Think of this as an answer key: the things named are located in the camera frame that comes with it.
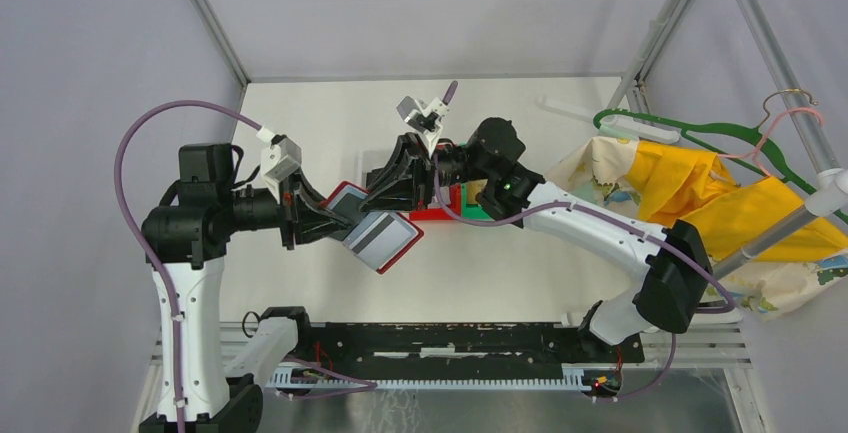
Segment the red leather card holder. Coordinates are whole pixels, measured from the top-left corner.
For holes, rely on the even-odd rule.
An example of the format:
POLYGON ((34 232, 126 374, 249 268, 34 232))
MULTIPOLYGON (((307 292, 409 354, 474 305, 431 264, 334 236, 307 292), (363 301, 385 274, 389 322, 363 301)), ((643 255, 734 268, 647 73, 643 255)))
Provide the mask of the red leather card holder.
POLYGON ((359 206, 368 192, 348 181, 341 182, 323 206, 352 222, 330 238, 340 242, 362 263, 384 274, 423 236, 424 232, 404 215, 394 211, 362 212, 359 206))

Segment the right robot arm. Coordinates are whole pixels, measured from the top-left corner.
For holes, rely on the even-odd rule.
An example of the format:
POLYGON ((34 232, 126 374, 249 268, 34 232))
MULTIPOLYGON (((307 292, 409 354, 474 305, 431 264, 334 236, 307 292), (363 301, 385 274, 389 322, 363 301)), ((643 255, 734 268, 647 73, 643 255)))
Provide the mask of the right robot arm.
POLYGON ((582 200, 520 162, 526 149, 511 121, 483 120, 461 145, 421 134, 399 136, 389 162, 360 208, 412 212, 442 187, 481 181, 478 227, 515 226, 545 233, 603 256, 633 278, 633 286, 593 305, 579 326, 577 345, 602 361, 630 336, 656 328, 686 332, 712 276, 697 228, 678 220, 665 227, 628 219, 582 200))

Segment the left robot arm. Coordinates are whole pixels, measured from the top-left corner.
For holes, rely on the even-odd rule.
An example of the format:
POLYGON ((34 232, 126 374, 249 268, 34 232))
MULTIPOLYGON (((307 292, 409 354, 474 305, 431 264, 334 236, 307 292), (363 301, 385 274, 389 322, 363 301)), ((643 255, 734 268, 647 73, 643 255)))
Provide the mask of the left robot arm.
POLYGON ((196 144, 178 153, 179 178, 141 227, 161 301, 162 396, 142 432, 255 432, 263 389, 278 364, 306 358, 314 347, 302 307, 268 309, 231 362, 222 355, 220 296, 225 255, 240 232, 276 229, 292 250, 351 229, 327 209, 299 169, 275 190, 236 186, 241 148, 196 144))

